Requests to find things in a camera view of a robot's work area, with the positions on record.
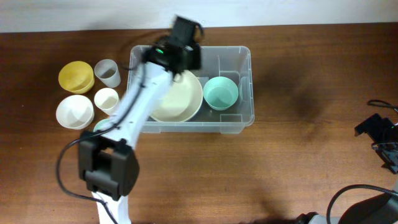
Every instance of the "small white cup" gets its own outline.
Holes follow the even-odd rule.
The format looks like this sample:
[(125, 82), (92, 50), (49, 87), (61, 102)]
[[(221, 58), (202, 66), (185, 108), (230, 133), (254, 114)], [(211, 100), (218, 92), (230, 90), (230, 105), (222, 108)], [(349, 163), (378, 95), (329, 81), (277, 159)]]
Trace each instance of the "small white cup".
[(119, 95), (114, 89), (103, 88), (95, 93), (94, 103), (101, 111), (112, 115), (119, 109)]
[(83, 129), (93, 121), (94, 107), (85, 96), (69, 96), (58, 105), (56, 117), (64, 128)]
[(94, 73), (109, 88), (115, 88), (120, 84), (118, 65), (110, 59), (99, 61), (94, 67)]

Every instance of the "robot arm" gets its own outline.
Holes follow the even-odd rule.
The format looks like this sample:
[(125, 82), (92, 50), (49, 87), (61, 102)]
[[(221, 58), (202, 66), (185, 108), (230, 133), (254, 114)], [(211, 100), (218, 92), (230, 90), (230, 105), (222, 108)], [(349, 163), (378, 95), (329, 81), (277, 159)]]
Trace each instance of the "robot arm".
[[(80, 179), (94, 198), (107, 203), (118, 223), (130, 223), (127, 196), (139, 174), (134, 150), (141, 128), (169, 91), (174, 76), (201, 67), (200, 46), (194, 41), (198, 27), (203, 35), (198, 23), (178, 17), (171, 35), (143, 53), (132, 87), (104, 128), (116, 127), (103, 134), (84, 131), (80, 136), (84, 139), (78, 150)], [(97, 205), (100, 223), (113, 223), (102, 204)]]

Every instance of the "mint green bowl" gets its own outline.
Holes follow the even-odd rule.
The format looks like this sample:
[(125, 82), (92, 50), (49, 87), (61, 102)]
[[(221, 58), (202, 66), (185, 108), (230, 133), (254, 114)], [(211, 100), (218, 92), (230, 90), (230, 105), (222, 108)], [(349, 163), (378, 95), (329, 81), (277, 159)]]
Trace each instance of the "mint green bowl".
[(203, 96), (214, 110), (227, 110), (238, 99), (239, 90), (229, 78), (215, 77), (206, 83)]
[(99, 121), (99, 122), (95, 125), (94, 131), (100, 130), (100, 129), (104, 126), (104, 124), (106, 124), (106, 123), (108, 123), (108, 122), (109, 122), (109, 119), (103, 119), (103, 120)]

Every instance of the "clear plastic bin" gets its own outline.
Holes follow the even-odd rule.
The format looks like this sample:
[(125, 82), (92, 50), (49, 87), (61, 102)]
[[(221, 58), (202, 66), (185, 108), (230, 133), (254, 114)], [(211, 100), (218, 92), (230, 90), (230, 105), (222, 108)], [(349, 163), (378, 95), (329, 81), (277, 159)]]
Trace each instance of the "clear plastic bin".
[[(139, 45), (131, 50), (130, 66), (141, 59), (143, 51), (149, 46)], [(199, 79), (202, 87), (214, 77), (227, 77), (237, 84), (239, 98), (235, 104), (224, 111), (211, 109), (203, 99), (199, 112), (186, 122), (157, 122), (149, 118), (143, 133), (161, 132), (208, 132), (221, 134), (239, 134), (244, 127), (254, 122), (253, 85), (251, 76), (250, 50), (247, 47), (202, 47), (201, 70), (191, 70)], [(127, 89), (133, 78), (129, 72)]]

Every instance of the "wooden table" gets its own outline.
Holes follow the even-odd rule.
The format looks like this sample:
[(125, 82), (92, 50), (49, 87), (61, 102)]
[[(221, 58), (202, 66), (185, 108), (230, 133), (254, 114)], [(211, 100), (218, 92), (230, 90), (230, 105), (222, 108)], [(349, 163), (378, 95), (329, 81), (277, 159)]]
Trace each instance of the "wooden table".
[[(57, 77), (68, 62), (94, 67), (104, 58), (128, 63), (131, 48), (164, 30), (107, 30), (0, 35), (0, 223), (98, 223), (96, 205), (66, 196), (55, 160), (79, 131), (55, 119), (71, 94)], [(349, 184), (391, 188), (396, 180), (367, 136), (354, 127), (373, 113), (372, 98), (398, 104), (398, 24), (207, 29), (202, 45), (245, 45), (252, 53), (256, 120), (239, 135), (142, 134), (141, 174), (129, 195), (134, 222), (239, 223), (266, 217), (325, 214)], [(121, 71), (126, 89), (127, 72)], [(85, 94), (104, 88), (98, 79)], [(95, 120), (106, 117), (98, 108)], [(76, 148), (62, 165), (69, 189), (78, 179)], [(334, 215), (377, 193), (353, 190)]]

